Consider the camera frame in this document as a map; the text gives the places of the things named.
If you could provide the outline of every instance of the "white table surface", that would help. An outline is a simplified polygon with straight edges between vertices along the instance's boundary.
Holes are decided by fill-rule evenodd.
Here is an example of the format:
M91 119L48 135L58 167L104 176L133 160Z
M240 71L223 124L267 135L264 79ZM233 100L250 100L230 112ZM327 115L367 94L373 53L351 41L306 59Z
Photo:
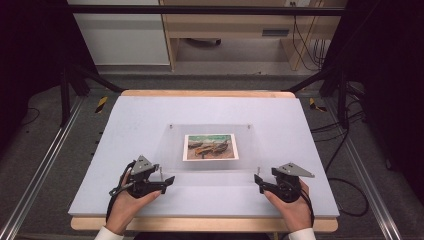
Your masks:
M150 96L119 97L69 214L104 216L109 191L116 187L126 165L141 154L153 163L166 166L165 160L159 158L167 151L161 143L170 124L253 126L254 144L238 147L255 148L255 157L260 158L260 176L272 181L271 167L289 162L303 167L315 175L302 180L310 187L316 217L339 216L298 99ZM182 156L175 158L182 161ZM176 176L174 185L138 216L278 217L265 196L259 194L254 173L253 170L170 173L164 169L164 178ZM152 177L157 180L158 174Z

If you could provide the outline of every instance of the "tape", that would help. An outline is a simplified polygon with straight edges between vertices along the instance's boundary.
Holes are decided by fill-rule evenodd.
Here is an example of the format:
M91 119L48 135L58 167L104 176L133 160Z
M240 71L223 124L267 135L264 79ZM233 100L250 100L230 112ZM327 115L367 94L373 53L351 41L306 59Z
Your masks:
M313 98L309 98L309 108L312 110L318 110L320 112L327 112L326 107L317 107L317 105L315 105L315 100Z
M97 105L97 108L96 108L95 113L101 113L101 112L102 112L103 107L104 107L104 106L105 106L105 104L106 104L106 100L107 100L107 97L102 97L102 98L100 99L99 104Z

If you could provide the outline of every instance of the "printed photo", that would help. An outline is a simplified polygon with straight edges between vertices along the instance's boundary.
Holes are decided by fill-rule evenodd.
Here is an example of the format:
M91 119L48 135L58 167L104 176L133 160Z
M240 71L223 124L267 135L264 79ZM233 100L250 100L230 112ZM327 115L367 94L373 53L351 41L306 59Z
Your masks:
M183 161L238 160L234 134L186 135Z

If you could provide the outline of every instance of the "white sleeve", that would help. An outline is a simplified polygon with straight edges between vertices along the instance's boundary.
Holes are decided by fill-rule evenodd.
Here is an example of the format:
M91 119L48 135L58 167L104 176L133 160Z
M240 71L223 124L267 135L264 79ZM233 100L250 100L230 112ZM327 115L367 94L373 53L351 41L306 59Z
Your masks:
M305 228L289 234L290 240L315 240L314 230Z
M94 240L122 240L124 236L116 235L115 233L109 231L107 228L102 227L97 233L97 236Z

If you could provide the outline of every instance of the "right hand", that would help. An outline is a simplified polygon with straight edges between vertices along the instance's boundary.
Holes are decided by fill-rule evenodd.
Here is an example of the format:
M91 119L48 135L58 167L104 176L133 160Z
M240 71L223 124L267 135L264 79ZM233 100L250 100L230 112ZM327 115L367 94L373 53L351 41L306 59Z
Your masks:
M130 172L128 171L125 174L122 185L127 182L129 173ZM157 197L160 196L160 194L161 191L156 191L149 193L142 198L134 198L128 193L127 190L122 191L116 197L105 227L117 235L123 235L124 231L127 229L128 224L132 221L137 212L147 204L153 202Z
M300 180L300 185L306 194L309 195L309 187L302 180ZM264 195L281 213L290 233L312 227L311 211L302 197L299 197L295 202L286 203L272 192L264 191Z

